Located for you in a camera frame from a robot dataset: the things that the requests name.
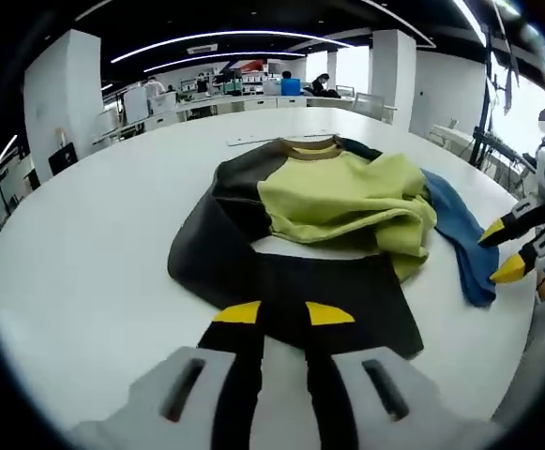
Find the yellow-green fabric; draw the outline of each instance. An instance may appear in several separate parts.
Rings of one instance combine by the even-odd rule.
[[[348,152],[329,159],[289,158],[257,185],[272,234],[301,244],[353,238],[391,254],[401,280],[428,257],[423,247],[436,214],[425,176],[404,155],[373,162]]]

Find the robotic hand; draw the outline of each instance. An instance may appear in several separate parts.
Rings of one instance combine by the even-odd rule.
[[[503,217],[498,218],[478,243],[482,247],[497,246],[526,234],[532,228],[544,225],[541,232],[491,276],[495,283],[510,283],[523,278],[536,266],[545,266],[545,147],[537,152],[537,194],[529,194],[520,200]]]

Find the ceiling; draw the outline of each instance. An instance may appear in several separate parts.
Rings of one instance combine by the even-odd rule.
[[[481,22],[498,29],[491,7],[480,0],[466,1]],[[379,30],[397,27],[415,38],[418,44],[428,45],[411,29],[364,0],[234,0],[229,4],[212,0],[137,3],[78,0],[48,8],[16,2],[20,3],[23,7],[0,8],[0,148],[11,135],[23,135],[24,68],[69,28],[101,38],[102,82],[113,83],[114,87],[144,79],[146,68],[189,57],[187,47],[218,43],[218,52],[269,52],[286,51],[304,41],[271,36],[200,38],[162,46],[119,63],[111,63],[115,57],[143,46],[199,33],[259,29],[327,36],[358,28]],[[484,60],[483,49],[474,38],[453,37],[453,34],[442,31],[461,30],[470,34],[470,26],[452,0],[379,0],[378,3],[386,5],[387,9],[431,38],[437,46],[436,51],[479,62]],[[97,4],[102,6],[75,21]],[[508,25],[508,30],[511,32],[508,37],[524,48],[515,36],[515,24]],[[370,32],[339,40],[353,45],[373,45]],[[332,51],[336,48],[332,44],[314,44],[299,52]],[[542,82],[538,70],[522,63],[521,71]]]

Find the white round table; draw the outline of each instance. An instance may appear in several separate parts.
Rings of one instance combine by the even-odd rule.
[[[445,177],[481,226],[515,203],[493,180],[446,150],[363,115],[329,108],[200,119],[85,158],[24,200],[0,234],[0,341],[22,386],[56,426],[70,428],[113,413],[126,402],[132,382],[178,347],[194,346],[216,314],[169,277],[166,262],[176,232],[216,167],[261,145],[227,143],[321,133],[406,154]],[[503,245],[501,263],[521,244]],[[319,255],[277,238],[255,247]],[[432,231],[428,249],[431,256],[419,274],[403,285],[424,341],[413,364],[435,381],[448,408],[489,419],[521,359],[534,278],[499,286],[489,310],[474,308],[463,299],[452,246]],[[301,355],[270,341],[264,386],[276,391],[268,406],[286,406],[281,399],[299,396],[307,403],[307,393],[291,394],[305,386]],[[276,362],[267,362],[268,356]],[[267,370],[277,376],[267,378]],[[312,427],[312,414],[304,417]]]

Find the window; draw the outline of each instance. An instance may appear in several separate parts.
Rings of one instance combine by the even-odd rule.
[[[311,83],[316,77],[328,72],[328,52],[310,53],[306,58],[306,79]]]
[[[498,66],[495,69],[497,82],[505,87],[507,69]],[[516,83],[516,76],[512,72],[512,107],[504,115],[506,93],[497,92],[497,102],[493,108],[493,132],[519,154],[535,155],[543,133],[538,129],[538,114],[545,109],[545,91],[520,76],[520,87]]]
[[[337,51],[337,84],[368,93],[370,49],[353,47]]]

